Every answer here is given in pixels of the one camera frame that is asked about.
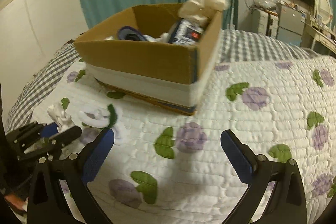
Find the white sock with blue trim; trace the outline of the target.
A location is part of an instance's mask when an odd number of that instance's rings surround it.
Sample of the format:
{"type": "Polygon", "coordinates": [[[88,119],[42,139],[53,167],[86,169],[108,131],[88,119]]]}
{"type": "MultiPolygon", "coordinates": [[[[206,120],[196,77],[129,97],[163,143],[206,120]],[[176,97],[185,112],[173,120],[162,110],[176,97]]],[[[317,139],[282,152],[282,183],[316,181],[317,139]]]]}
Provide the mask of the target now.
{"type": "Polygon", "coordinates": [[[131,26],[123,26],[120,28],[117,32],[117,37],[119,40],[147,41],[141,32],[131,26]]]}

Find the white printed tissue pack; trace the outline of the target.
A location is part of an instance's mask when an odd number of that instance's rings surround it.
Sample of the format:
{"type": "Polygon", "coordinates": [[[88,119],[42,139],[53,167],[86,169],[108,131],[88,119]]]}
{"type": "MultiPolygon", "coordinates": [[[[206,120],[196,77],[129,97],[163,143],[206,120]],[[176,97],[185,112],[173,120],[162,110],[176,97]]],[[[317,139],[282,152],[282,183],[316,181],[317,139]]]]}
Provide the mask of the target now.
{"type": "Polygon", "coordinates": [[[189,20],[181,19],[169,30],[167,43],[192,46],[199,42],[204,31],[205,29],[199,25],[194,24],[189,20]]]}

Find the small patterned white sock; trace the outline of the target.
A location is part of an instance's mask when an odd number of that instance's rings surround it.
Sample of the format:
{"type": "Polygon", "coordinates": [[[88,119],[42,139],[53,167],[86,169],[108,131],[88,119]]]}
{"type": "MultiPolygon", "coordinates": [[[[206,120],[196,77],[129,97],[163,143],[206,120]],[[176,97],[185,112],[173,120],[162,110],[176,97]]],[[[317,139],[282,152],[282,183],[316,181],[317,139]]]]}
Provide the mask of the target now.
{"type": "Polygon", "coordinates": [[[57,125],[58,133],[63,133],[75,125],[72,117],[66,113],[61,103],[55,103],[49,106],[47,113],[57,125]]]}

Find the white socks with green trim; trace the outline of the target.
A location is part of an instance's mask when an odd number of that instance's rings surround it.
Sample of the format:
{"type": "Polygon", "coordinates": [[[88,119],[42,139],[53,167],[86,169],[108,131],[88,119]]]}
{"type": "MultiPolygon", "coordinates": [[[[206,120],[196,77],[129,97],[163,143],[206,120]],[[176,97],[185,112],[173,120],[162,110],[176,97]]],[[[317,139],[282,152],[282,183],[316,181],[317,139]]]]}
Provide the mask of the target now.
{"type": "Polygon", "coordinates": [[[120,106],[113,106],[117,115],[116,123],[109,126],[111,112],[107,108],[84,106],[78,113],[79,120],[94,128],[109,127],[114,132],[115,145],[122,145],[126,142],[129,132],[122,122],[123,111],[120,106]]]}

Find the white floral quilt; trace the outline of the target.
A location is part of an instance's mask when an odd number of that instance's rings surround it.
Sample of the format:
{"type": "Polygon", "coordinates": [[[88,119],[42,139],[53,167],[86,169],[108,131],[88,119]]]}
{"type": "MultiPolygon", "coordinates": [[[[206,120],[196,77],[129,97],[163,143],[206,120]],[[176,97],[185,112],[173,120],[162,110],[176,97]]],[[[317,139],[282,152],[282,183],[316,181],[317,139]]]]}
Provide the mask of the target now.
{"type": "Polygon", "coordinates": [[[114,223],[223,221],[246,189],[221,148],[226,129],[256,154],[295,159],[309,223],[335,196],[335,60],[329,56],[222,63],[192,116],[109,92],[77,61],[33,120],[49,123],[54,103],[64,103],[84,130],[66,155],[95,137],[88,119],[116,108],[116,143],[88,185],[114,223]]]}

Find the brown cardboard box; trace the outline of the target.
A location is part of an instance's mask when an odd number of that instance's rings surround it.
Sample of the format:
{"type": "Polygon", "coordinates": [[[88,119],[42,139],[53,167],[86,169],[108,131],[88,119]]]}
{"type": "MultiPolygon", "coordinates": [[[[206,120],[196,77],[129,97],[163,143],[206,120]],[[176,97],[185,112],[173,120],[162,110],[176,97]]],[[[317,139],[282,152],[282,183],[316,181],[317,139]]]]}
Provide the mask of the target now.
{"type": "Polygon", "coordinates": [[[138,5],[122,10],[80,35],[74,42],[88,72],[102,85],[193,115],[218,58],[222,12],[217,11],[192,46],[159,41],[178,22],[180,3],[138,5]],[[131,26],[147,41],[119,40],[131,26]]]}

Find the grey checkered blanket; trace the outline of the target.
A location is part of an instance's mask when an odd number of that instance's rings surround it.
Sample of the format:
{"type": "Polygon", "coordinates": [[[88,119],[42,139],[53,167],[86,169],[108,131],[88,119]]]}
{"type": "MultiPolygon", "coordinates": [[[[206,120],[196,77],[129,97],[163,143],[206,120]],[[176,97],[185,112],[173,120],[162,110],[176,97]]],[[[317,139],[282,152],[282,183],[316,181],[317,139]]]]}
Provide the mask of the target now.
{"type": "MultiPolygon", "coordinates": [[[[219,50],[220,63],[311,59],[319,55],[309,48],[300,48],[245,31],[223,31],[223,39],[223,46],[219,50]]],[[[79,57],[73,40],[65,43],[54,54],[54,58],[34,75],[19,94],[7,120],[3,122],[5,132],[11,132],[29,123],[34,108],[54,90],[64,73],[79,60],[79,57]]]]}

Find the white dressing table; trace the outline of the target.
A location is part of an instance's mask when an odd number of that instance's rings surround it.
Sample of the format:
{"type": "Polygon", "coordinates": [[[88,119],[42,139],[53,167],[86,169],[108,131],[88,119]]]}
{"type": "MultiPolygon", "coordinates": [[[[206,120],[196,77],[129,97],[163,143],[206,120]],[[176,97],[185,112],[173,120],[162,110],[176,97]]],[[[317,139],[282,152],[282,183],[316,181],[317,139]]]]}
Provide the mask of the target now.
{"type": "Polygon", "coordinates": [[[335,41],[308,24],[304,26],[300,47],[308,48],[320,55],[328,55],[335,58],[335,41]]]}

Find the white suitcase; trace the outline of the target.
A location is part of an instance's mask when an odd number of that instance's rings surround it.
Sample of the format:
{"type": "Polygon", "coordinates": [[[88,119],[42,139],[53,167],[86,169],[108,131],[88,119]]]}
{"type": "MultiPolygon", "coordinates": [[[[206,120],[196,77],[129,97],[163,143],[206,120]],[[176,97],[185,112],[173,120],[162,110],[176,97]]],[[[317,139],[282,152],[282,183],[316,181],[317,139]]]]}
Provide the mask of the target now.
{"type": "Polygon", "coordinates": [[[278,21],[279,18],[276,12],[256,9],[252,12],[252,32],[275,39],[278,21]]]}

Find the grey mini fridge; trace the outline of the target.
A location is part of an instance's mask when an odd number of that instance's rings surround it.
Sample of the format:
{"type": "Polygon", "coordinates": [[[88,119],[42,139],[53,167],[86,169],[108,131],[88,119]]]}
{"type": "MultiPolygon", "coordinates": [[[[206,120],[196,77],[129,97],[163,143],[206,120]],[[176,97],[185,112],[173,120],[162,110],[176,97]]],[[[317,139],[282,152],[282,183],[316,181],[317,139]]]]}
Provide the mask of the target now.
{"type": "Polygon", "coordinates": [[[277,12],[277,40],[299,47],[305,26],[305,14],[280,3],[277,4],[277,12]]]}

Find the white oval vanity mirror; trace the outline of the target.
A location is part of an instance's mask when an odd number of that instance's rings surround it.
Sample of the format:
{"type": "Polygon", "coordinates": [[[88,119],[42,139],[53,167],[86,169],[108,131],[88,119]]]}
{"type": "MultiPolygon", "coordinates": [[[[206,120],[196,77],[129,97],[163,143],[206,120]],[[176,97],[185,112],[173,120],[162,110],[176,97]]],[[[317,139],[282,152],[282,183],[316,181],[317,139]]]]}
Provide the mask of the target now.
{"type": "Polygon", "coordinates": [[[328,25],[333,16],[329,0],[315,0],[313,16],[318,24],[328,25]]]}

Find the cream crumpled cloth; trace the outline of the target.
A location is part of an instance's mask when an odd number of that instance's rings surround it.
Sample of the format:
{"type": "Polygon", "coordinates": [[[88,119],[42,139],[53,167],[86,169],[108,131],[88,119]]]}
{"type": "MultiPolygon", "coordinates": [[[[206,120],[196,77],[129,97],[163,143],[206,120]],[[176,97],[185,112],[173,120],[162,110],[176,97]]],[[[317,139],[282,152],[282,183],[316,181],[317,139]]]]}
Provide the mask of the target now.
{"type": "Polygon", "coordinates": [[[231,0],[188,0],[179,9],[178,16],[204,27],[212,20],[217,11],[227,10],[230,3],[231,0]]]}

